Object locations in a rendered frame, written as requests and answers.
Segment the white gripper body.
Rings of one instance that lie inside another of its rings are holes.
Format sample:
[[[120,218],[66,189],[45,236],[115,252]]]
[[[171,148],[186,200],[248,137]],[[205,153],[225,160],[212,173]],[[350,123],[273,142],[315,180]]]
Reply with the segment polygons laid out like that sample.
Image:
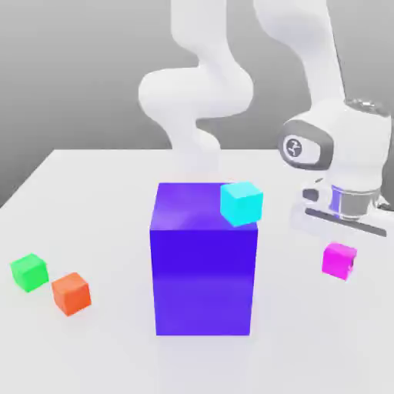
[[[313,213],[311,207],[295,204],[289,211],[294,229],[348,246],[394,245],[394,212],[372,207],[356,222],[336,218],[329,213]]]

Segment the small magenta cube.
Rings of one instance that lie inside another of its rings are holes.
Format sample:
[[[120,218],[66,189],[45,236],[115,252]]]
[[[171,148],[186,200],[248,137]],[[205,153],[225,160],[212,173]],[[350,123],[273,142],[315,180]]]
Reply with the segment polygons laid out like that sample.
[[[331,242],[323,253],[322,272],[346,281],[352,272],[356,256],[357,249]]]

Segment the small cyan cube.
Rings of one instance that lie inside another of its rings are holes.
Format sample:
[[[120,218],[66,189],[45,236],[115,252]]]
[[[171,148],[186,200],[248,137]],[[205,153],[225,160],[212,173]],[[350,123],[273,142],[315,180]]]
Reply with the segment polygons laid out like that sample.
[[[220,186],[220,213],[234,227],[258,222],[262,205],[263,192],[251,182]]]

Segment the small orange cube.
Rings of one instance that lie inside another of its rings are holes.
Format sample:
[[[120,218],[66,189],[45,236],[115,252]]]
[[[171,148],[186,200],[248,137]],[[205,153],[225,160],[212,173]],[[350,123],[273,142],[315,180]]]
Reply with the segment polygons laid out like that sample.
[[[72,272],[52,282],[55,304],[66,316],[72,316],[92,304],[88,283]]]

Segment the small green cube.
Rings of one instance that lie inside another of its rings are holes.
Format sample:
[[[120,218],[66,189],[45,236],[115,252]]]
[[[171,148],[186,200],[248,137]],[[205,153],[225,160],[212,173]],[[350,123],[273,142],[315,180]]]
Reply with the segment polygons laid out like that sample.
[[[36,254],[28,254],[10,263],[15,283],[25,292],[31,292],[49,281],[47,265]]]

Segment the large blue box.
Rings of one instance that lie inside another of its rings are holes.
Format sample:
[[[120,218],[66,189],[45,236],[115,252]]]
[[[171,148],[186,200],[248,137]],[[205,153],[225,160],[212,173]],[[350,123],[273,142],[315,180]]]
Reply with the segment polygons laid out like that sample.
[[[159,336],[250,333],[259,230],[221,215],[220,187],[158,185],[149,238]]]

